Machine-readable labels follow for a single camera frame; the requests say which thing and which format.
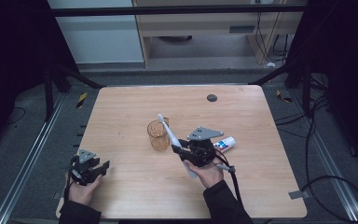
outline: black sleeve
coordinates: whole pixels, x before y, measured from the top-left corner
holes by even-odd
[[[235,199],[225,180],[203,193],[213,224],[251,224],[252,219]]]
[[[98,224],[101,218],[101,212],[72,201],[66,201],[60,213],[59,224]]]

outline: aluminum rail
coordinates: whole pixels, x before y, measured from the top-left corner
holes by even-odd
[[[299,93],[290,90],[290,94],[294,96],[293,98],[296,102],[298,109],[301,112],[304,112],[300,103],[301,96],[299,96]],[[305,121],[307,128],[310,128],[310,120],[306,117],[304,117],[303,120]],[[321,161],[324,165],[324,169],[326,170],[326,172],[329,175],[334,175],[344,178],[343,174],[340,172],[338,166],[336,165],[330,153],[328,152],[327,146],[324,144],[324,141],[317,130],[315,130],[315,133],[313,134],[311,139],[315,144],[316,151],[319,157],[321,158]],[[350,220],[357,221],[358,202],[353,192],[351,191],[351,187],[347,183],[338,181],[336,179],[331,180],[331,182],[336,190],[339,199],[341,200],[341,203],[345,211],[347,212],[348,217],[350,218]]]
[[[57,103],[54,106],[55,107],[54,113],[52,114],[50,120],[46,121],[45,124],[43,125],[39,135],[36,137],[36,140],[34,141],[34,145],[32,146],[30,152],[28,153],[27,159],[25,160],[24,164],[21,167],[21,170],[19,171],[16,177],[16,180],[11,186],[10,191],[8,192],[6,198],[2,202],[0,206],[0,224],[7,223],[10,214],[13,211],[13,208],[16,205],[16,202],[19,199],[22,190],[25,187],[28,177],[33,171],[34,165],[36,164],[40,152],[42,151],[43,146],[45,145],[46,140],[48,139],[48,135],[58,115],[60,114],[64,99],[65,99],[65,94],[60,93]]]

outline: white cabinet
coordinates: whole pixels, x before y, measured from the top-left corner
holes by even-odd
[[[131,0],[48,0],[51,8],[132,7]],[[135,17],[57,17],[79,68],[144,63]]]

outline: black pole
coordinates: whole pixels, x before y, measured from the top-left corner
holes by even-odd
[[[174,6],[174,7],[97,7],[97,8],[53,8],[37,10],[25,7],[24,13],[36,13],[39,16],[85,17],[85,16],[123,16],[158,14],[201,14],[201,13],[247,13],[247,12],[297,12],[308,9],[307,4],[271,4],[271,5],[211,5],[211,6]]]

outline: gray floor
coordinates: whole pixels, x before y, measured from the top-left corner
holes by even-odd
[[[255,62],[244,36],[193,36],[192,40],[181,43],[166,42],[156,38],[153,43],[151,61],[147,68],[118,69],[113,72],[84,75],[108,86],[235,84],[254,81],[273,69]],[[282,85],[283,78],[284,76],[277,77],[263,88],[275,119],[300,112],[296,103],[287,103],[277,97],[277,89],[292,98],[296,98],[295,95],[300,91],[300,89],[286,91]],[[56,100],[64,97],[61,113],[11,213],[12,222],[57,222],[55,210],[58,201],[54,199],[54,195],[56,192],[61,192],[64,185],[62,168],[67,166],[77,150],[76,145],[80,143],[81,134],[84,132],[82,125],[87,124],[98,94],[97,90],[83,83],[71,78],[70,81],[73,85],[70,93],[62,94],[55,91]],[[84,91],[88,93],[88,97],[83,107],[78,109],[77,100]],[[320,95],[318,91],[312,92],[312,97],[315,99]],[[0,205],[43,126],[45,116],[43,86],[37,86],[19,95],[16,106],[20,108],[14,110],[8,123],[19,120],[8,124],[0,134]],[[350,146],[338,128],[334,116],[326,108],[323,107],[315,113],[317,131],[342,175],[358,187],[358,158],[349,153]],[[296,181],[302,187],[306,184],[304,136],[308,132],[307,124],[301,119],[278,128]],[[309,160],[311,178],[328,174],[314,141],[310,142]],[[347,212],[331,181],[323,181],[315,185],[314,191],[331,210],[347,217]],[[306,217],[274,219],[272,223],[342,223],[326,213],[312,198],[304,201],[309,211]]]

